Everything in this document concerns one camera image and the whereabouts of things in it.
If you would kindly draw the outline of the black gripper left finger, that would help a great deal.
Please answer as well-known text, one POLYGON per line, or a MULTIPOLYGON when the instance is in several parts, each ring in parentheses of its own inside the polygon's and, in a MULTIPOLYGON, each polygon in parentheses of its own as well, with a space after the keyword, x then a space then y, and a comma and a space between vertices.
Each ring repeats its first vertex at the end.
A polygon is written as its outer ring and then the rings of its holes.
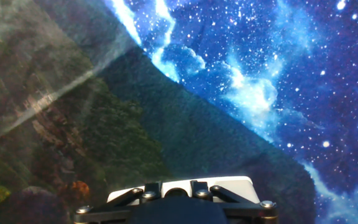
POLYGON ((162 198, 162 182, 113 191, 107 202, 99 207, 82 206, 74 214, 74 223, 126 222, 133 211, 145 202, 162 198))

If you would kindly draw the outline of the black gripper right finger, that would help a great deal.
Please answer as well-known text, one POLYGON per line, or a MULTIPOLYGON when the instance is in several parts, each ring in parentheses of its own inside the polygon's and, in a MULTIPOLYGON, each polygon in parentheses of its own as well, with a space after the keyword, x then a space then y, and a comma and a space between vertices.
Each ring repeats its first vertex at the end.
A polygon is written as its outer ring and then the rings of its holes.
POLYGON ((277 204, 259 200, 250 179, 192 179, 190 193, 215 203, 228 223, 278 223, 277 204))

